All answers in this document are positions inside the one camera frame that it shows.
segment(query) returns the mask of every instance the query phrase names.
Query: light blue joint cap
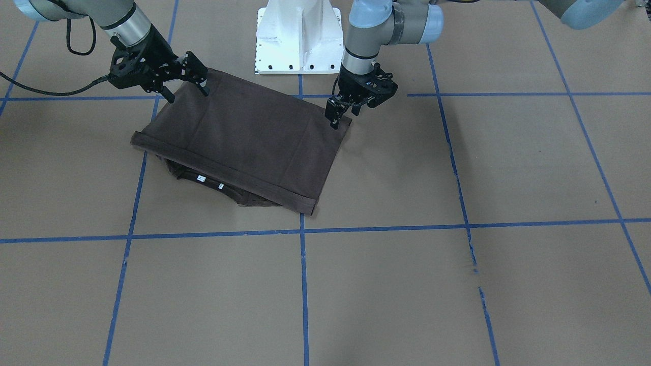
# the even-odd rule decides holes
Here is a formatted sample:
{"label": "light blue joint cap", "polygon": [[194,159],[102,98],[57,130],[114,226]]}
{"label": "light blue joint cap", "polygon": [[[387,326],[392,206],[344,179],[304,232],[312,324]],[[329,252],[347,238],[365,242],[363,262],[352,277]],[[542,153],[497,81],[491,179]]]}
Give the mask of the light blue joint cap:
{"label": "light blue joint cap", "polygon": [[348,21],[356,28],[373,28],[384,23],[393,11],[393,0],[355,0]]}
{"label": "light blue joint cap", "polygon": [[621,0],[578,0],[561,17],[572,29],[586,29],[608,18],[623,3]]}
{"label": "light blue joint cap", "polygon": [[422,38],[418,44],[434,42],[443,32],[443,11],[441,7],[431,4],[428,6],[425,30],[422,32]]}
{"label": "light blue joint cap", "polygon": [[36,21],[51,21],[41,15],[29,0],[14,0],[14,3],[23,14]]}

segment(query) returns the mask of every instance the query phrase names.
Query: black fabric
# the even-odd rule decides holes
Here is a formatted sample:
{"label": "black fabric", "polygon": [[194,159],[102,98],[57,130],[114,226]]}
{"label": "black fabric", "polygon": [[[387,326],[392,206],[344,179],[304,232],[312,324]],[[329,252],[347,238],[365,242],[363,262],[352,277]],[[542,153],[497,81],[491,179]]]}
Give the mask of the black fabric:
{"label": "black fabric", "polygon": [[217,70],[208,87],[204,97],[183,84],[132,144],[168,160],[175,177],[216,185],[239,204],[311,215],[351,120],[333,130],[323,108]]}

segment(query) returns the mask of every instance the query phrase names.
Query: white mounting plate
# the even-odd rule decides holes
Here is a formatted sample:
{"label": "white mounting plate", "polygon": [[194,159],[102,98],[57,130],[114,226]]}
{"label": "white mounting plate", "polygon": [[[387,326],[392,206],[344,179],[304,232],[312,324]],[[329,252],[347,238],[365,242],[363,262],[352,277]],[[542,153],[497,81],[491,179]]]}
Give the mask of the white mounting plate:
{"label": "white mounting plate", "polygon": [[[341,11],[329,0],[299,0],[289,7],[291,0],[276,1],[282,0],[258,10],[255,73],[338,74],[344,54]],[[307,11],[300,7],[311,3],[316,5]]]}

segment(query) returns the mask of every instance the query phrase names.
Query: dark cloth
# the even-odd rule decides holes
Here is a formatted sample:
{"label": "dark cloth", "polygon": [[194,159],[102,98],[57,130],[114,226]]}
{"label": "dark cloth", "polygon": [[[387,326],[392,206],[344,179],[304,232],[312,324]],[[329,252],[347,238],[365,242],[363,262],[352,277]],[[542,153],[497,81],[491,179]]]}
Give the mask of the dark cloth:
{"label": "dark cloth", "polygon": [[239,204],[311,215],[351,120],[333,130],[323,108],[217,70],[208,87],[183,84],[132,144]]}

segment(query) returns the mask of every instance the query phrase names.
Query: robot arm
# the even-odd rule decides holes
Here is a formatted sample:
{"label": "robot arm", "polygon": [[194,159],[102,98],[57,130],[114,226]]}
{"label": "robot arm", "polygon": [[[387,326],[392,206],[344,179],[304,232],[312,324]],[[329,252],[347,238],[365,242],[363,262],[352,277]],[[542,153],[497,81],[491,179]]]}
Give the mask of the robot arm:
{"label": "robot arm", "polygon": [[118,89],[140,86],[160,93],[168,102],[174,94],[164,82],[189,81],[208,95],[208,69],[192,54],[178,57],[145,13],[133,0],[14,0],[36,21],[58,21],[88,16],[110,37],[116,50],[111,59],[109,82]]}
{"label": "robot arm", "polygon": [[[474,3],[476,0],[455,0]],[[539,0],[573,29],[591,27],[612,14],[621,0]],[[339,93],[327,101],[325,116],[337,128],[341,116],[352,107],[359,115],[367,104],[375,108],[391,98],[398,85],[376,58],[382,45],[422,44],[435,41],[443,30],[443,13],[428,0],[354,0],[346,51],[335,84]]]}

